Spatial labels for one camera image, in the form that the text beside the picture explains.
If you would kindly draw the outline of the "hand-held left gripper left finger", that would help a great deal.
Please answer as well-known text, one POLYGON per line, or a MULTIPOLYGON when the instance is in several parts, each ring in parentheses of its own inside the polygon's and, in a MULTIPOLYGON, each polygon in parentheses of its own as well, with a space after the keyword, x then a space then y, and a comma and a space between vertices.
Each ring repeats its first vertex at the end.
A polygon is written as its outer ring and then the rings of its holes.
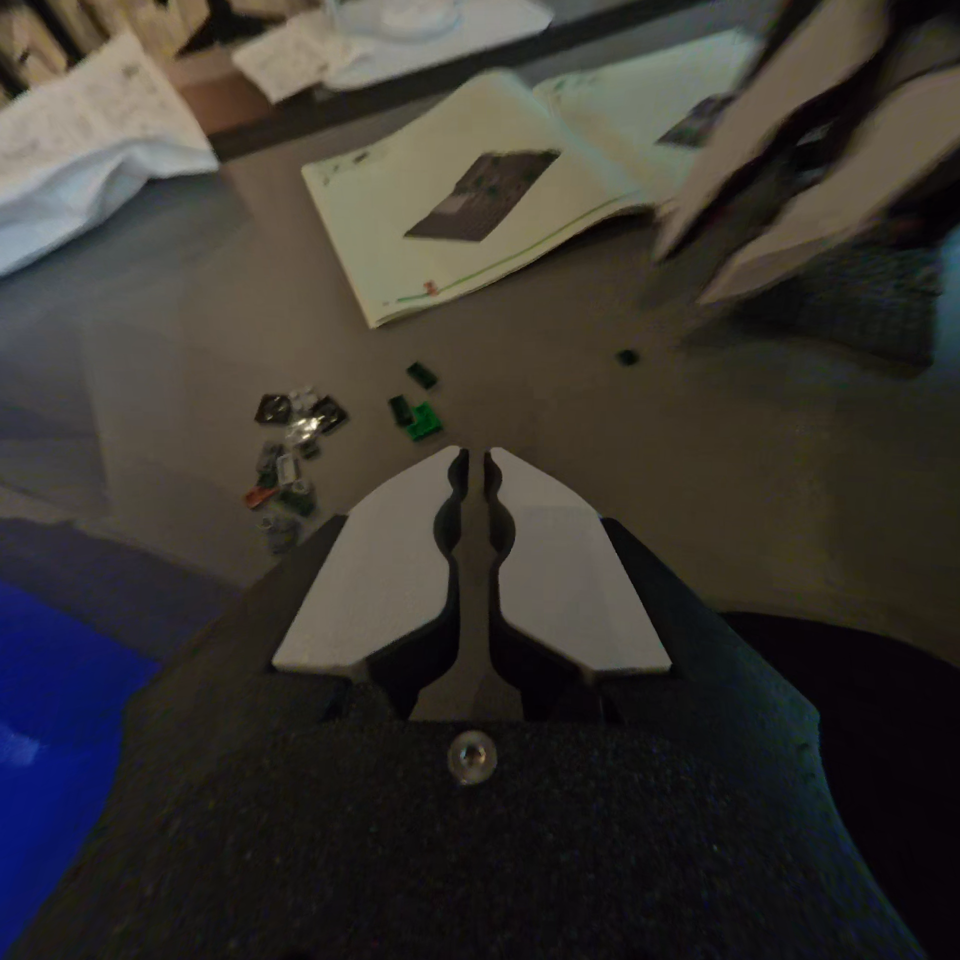
POLYGON ((271 666, 355 678, 437 622, 458 576, 470 453, 447 446, 376 487, 348 513, 271 666))

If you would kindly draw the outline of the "grey studded baseplate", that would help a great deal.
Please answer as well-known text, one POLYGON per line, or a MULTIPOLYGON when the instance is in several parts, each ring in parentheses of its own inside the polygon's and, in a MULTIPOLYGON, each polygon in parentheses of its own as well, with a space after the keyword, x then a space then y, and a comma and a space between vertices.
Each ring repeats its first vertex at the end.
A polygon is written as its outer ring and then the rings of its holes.
POLYGON ((934 361, 944 276, 941 245, 870 238, 739 297, 721 319, 745 332, 798 337, 926 370, 934 361))

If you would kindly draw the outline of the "white tray with clear dish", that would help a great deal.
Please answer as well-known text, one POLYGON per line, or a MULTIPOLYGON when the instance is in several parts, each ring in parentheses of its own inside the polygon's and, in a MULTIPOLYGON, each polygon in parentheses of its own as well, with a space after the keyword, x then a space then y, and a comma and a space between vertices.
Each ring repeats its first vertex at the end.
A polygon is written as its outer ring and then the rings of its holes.
POLYGON ((390 39, 379 30, 383 1, 346 2, 338 10, 343 32, 373 43, 371 56, 323 85, 335 92, 364 90, 497 50, 543 34, 554 12, 533 1, 458 1, 461 19, 454 30, 436 39, 410 42, 390 39))

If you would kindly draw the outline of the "folded printed leaflet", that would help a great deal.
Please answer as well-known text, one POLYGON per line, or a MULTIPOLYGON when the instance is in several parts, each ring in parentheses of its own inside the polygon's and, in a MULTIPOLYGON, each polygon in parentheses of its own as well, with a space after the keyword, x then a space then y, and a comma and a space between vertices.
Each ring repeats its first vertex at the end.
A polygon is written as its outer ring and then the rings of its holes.
POLYGON ((300 13, 238 47, 231 64, 276 105, 305 90, 338 79, 374 53, 374 43, 340 29, 324 8, 300 13))

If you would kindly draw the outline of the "pile of small bricks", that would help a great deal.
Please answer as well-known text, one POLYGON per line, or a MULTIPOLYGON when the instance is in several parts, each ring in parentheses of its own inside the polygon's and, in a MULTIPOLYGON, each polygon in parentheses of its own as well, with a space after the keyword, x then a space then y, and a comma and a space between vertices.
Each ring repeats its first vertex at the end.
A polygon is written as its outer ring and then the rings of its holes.
POLYGON ((270 556, 290 552, 318 520, 319 495, 308 469, 319 459, 323 440, 349 420, 339 401, 314 386, 260 397, 254 421, 267 434, 242 503, 270 556))

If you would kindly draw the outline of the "grey desk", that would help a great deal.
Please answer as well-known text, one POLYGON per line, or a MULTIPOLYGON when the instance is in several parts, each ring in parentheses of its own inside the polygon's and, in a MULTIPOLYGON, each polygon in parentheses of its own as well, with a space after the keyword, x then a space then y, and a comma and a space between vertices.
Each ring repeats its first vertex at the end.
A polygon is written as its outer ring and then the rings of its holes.
POLYGON ((301 168, 383 138, 487 66, 528 83, 732 26, 773 2, 588 14, 558 33, 358 94, 308 94, 215 134, 222 167, 153 183, 2 279, 2 494, 232 585, 270 559, 242 505, 260 396, 312 385, 350 420, 325 512, 423 455, 388 397, 436 372, 452 442, 504 447, 623 522, 721 610, 842 623, 958 659, 958 233, 924 372, 736 329, 693 298, 749 207, 651 273, 638 219, 366 327, 301 168), (616 353, 635 350, 635 366, 616 353))

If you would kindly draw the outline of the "blue storage bin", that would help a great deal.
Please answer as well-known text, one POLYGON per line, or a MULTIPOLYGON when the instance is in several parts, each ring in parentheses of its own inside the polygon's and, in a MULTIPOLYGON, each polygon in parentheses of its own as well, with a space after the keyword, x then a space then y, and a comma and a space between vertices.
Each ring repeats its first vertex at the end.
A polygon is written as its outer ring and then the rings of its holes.
POLYGON ((126 704, 160 666, 2 583, 2 954, 98 821, 114 783, 126 704))

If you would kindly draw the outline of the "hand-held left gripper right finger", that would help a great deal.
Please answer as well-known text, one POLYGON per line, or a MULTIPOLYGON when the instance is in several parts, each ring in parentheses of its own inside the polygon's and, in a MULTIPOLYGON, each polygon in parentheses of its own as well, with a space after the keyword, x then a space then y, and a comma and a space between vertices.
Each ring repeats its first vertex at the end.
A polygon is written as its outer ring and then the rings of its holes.
POLYGON ((508 682, 665 676, 672 661, 601 514, 503 447, 484 458, 490 661, 508 682))

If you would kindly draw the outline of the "instruction booklet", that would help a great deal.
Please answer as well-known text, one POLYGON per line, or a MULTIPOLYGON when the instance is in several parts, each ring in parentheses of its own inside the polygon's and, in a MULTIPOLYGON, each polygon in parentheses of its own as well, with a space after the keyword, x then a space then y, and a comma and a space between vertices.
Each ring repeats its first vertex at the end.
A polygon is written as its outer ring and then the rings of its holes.
POLYGON ((663 210, 761 48, 734 29, 536 85, 485 71, 385 138, 304 165, 366 325, 663 210))

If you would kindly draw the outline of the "clear round dome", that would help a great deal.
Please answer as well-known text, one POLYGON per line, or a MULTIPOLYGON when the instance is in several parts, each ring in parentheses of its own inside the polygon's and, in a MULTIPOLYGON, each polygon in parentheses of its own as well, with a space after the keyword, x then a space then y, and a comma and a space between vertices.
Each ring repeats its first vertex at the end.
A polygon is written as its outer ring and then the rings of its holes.
POLYGON ((383 1, 378 26, 391 40, 428 42, 454 30, 460 19, 457 1, 383 1))

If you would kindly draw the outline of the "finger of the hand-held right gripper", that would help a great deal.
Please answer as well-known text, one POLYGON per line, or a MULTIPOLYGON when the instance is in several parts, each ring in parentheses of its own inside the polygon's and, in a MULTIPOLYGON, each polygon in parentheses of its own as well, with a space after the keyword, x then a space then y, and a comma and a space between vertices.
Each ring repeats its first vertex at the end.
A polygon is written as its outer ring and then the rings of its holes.
POLYGON ((654 259, 668 258, 681 246, 701 215, 791 123, 867 66, 888 32, 886 2, 785 2, 761 54, 671 201, 654 259))
POLYGON ((898 87, 856 129, 838 163, 741 247, 698 298, 708 306, 760 291, 854 239, 958 150, 959 68, 898 87))

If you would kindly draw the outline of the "white printed paper bag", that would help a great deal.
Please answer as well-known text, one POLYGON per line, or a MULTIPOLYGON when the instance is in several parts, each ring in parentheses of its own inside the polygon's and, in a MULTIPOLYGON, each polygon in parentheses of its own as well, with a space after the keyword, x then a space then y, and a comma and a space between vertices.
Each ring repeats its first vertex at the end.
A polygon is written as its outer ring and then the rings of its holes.
POLYGON ((218 159, 184 98, 130 31, 1 114, 1 276, 99 226, 150 181, 218 159))

